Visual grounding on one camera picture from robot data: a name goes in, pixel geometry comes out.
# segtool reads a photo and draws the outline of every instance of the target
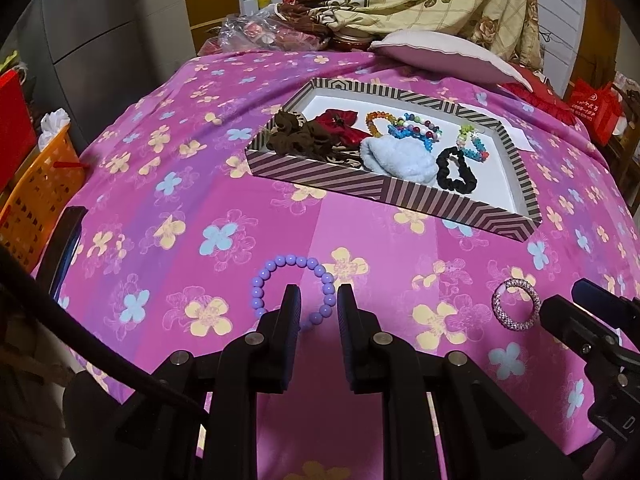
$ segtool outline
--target pink bedsheet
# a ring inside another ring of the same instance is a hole
[[[524,243],[324,190],[253,177],[251,136],[315,76],[354,78],[481,105],[524,129],[521,152],[543,223]],[[60,305],[145,370],[171,352],[214,352],[251,330],[250,280],[277,254],[316,257],[358,305],[417,349],[465,351],[565,452],[590,440],[593,391],[582,361],[539,326],[510,332],[490,298],[510,277],[542,298],[586,277],[640,294],[637,235],[583,132],[527,104],[452,78],[434,80],[368,53],[201,57],[131,105],[83,154],[91,177],[72,203],[89,213]],[[287,267],[265,286],[277,308],[299,283],[303,316],[321,292]],[[525,319],[518,290],[503,305]],[[119,400],[130,392],[81,359]],[[382,478],[380,398],[354,396],[336,316],[298,340],[289,391],[261,399],[260,478]]]

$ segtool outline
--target bed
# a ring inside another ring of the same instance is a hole
[[[312,77],[386,84],[483,107],[524,131],[520,154],[542,225],[524,243],[394,206],[250,174],[244,147]],[[589,278],[640,295],[632,218],[588,135],[510,94],[367,52],[219,54],[187,62],[131,105],[82,155],[92,165],[71,202],[89,211],[59,304],[115,351],[154,370],[171,352],[214,352],[257,325],[250,282],[276,254],[316,257],[384,330],[437,355],[468,354],[564,452],[596,435],[583,362],[539,326],[503,328],[491,296],[523,278],[544,299],[570,298]],[[300,284],[303,316],[321,292],[289,267],[265,286],[268,310]],[[528,296],[508,289],[517,320]],[[377,396],[354,396],[344,377],[337,319],[298,339],[283,396],[262,396],[263,479],[382,478]],[[118,400],[130,391],[80,356]]]

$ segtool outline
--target brown scrunchie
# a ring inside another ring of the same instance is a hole
[[[339,138],[332,136],[318,122],[303,123],[294,114],[279,111],[275,117],[277,130],[271,133],[267,148],[278,155],[302,155],[326,160]]]

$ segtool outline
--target white plastic bag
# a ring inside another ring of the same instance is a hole
[[[38,149],[40,152],[42,152],[46,145],[51,142],[51,139],[59,134],[60,130],[70,122],[69,114],[62,108],[50,114],[45,114],[40,121],[40,127],[42,128],[42,134],[38,137]]]

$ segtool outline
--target black scrunchie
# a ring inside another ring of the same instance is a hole
[[[458,172],[460,173],[460,179],[451,180],[449,177],[449,157],[451,155],[458,156]],[[436,180],[438,181],[438,186],[442,189],[447,189],[449,191],[457,191],[458,193],[462,193],[463,195],[471,193],[476,186],[478,185],[478,180],[471,173],[471,169],[465,162],[465,154],[460,150],[457,146],[453,146],[452,148],[447,148],[443,150],[438,158],[436,158],[436,164],[438,165],[438,174],[436,175]]]

